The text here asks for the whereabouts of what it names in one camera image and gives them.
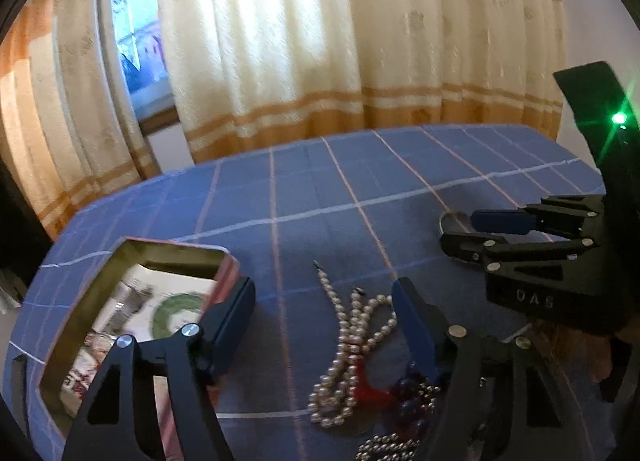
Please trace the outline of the green jade bangle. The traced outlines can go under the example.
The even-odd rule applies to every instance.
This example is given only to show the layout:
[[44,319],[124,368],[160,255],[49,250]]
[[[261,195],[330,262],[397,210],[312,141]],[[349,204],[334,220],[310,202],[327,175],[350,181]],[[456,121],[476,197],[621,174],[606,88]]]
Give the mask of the green jade bangle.
[[184,325],[198,322],[205,305],[206,296],[201,293],[180,293],[166,297],[152,313],[151,337],[170,337]]

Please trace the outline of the red coral tassel ornament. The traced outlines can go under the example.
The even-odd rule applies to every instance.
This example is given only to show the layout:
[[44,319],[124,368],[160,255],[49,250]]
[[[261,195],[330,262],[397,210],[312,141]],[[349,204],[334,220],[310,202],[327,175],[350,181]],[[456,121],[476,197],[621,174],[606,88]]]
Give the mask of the red coral tassel ornament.
[[370,385],[366,374],[366,362],[364,359],[359,359],[357,363],[355,363],[355,367],[355,375],[358,381],[352,397],[357,400],[358,405],[368,408],[386,409],[398,403],[398,400],[389,391],[381,391]]

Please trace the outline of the silver metal bangle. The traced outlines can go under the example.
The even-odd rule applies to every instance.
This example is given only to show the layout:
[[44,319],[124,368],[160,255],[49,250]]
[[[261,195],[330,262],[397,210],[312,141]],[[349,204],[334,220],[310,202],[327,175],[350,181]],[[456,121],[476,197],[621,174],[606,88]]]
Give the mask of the silver metal bangle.
[[457,242],[475,235],[468,214],[460,211],[445,211],[438,219],[440,242]]

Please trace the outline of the paper leaflet in tin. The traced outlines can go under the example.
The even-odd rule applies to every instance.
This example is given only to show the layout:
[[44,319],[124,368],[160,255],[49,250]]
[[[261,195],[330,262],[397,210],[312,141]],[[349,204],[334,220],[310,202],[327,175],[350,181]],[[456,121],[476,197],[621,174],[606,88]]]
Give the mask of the paper leaflet in tin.
[[66,413],[72,418],[77,415],[94,376],[118,337],[129,334],[138,342],[157,340],[151,337],[150,323],[154,309],[163,299],[180,293],[204,294],[204,313],[216,285],[213,279],[167,273],[140,264],[130,267],[96,316],[66,374],[60,391]]

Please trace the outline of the pink metal tin box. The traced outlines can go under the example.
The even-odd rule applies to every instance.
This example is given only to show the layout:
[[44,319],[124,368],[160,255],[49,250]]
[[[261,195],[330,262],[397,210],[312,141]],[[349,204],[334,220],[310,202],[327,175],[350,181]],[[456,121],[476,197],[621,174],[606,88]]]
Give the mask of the pink metal tin box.
[[47,354],[39,393],[55,432],[68,435],[116,337],[169,337],[222,302],[240,271],[225,247],[120,240],[82,287]]

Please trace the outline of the blue plaid tablecloth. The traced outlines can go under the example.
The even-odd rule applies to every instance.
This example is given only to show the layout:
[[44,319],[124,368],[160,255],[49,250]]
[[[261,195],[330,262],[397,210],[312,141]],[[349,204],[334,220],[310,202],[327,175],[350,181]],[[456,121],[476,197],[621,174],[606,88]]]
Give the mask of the blue plaid tablecloth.
[[510,209],[598,194],[598,173],[521,125],[435,125],[306,140],[172,172],[77,213],[43,260],[13,332],[25,355],[32,439],[56,460],[63,438],[38,391],[73,304],[125,237],[218,245],[257,288],[257,307],[218,411],[240,460],[348,460],[354,437],[322,431],[309,393],[334,355],[337,325],[316,277],[341,295],[409,277],[452,322],[509,339],[524,318],[489,304],[483,276],[440,252],[447,210]]

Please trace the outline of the black flat object on table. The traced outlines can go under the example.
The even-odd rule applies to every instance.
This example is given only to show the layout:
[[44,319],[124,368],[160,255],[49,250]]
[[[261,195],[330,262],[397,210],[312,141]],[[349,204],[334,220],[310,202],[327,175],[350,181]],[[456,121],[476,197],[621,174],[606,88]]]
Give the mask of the black flat object on table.
[[27,399],[26,399],[27,357],[17,355],[12,360],[11,369],[11,398],[13,415],[18,427],[27,439],[30,438]]

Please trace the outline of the cream orange curtain left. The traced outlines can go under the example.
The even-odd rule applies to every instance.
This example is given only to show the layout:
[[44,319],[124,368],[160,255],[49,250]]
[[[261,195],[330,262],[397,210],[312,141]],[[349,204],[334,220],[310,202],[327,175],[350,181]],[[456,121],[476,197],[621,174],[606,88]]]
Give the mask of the cream orange curtain left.
[[134,115],[112,0],[27,0],[1,44],[1,157],[51,239],[160,174]]

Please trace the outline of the cream orange curtain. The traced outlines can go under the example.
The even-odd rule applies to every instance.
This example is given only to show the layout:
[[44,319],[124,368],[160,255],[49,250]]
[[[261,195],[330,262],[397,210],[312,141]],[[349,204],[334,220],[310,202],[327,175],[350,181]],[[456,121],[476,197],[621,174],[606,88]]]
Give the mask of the cream orange curtain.
[[160,174],[134,115],[112,0],[27,0],[1,44],[1,157],[51,239]]
[[401,125],[559,132],[563,0],[157,1],[198,162]]

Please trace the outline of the cream orange curtain right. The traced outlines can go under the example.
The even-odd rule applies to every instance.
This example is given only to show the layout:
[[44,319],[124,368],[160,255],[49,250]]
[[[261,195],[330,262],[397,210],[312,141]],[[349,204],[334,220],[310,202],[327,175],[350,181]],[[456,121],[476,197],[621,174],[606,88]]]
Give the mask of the cream orange curtain right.
[[157,1],[198,162],[401,125],[559,132],[563,0]]

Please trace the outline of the window with outdoor view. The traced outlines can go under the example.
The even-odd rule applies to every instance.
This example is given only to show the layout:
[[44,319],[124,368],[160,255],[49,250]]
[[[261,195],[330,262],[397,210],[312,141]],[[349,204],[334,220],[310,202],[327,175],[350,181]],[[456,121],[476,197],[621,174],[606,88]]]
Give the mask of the window with outdoor view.
[[117,51],[139,121],[174,104],[165,65],[157,0],[112,0]]

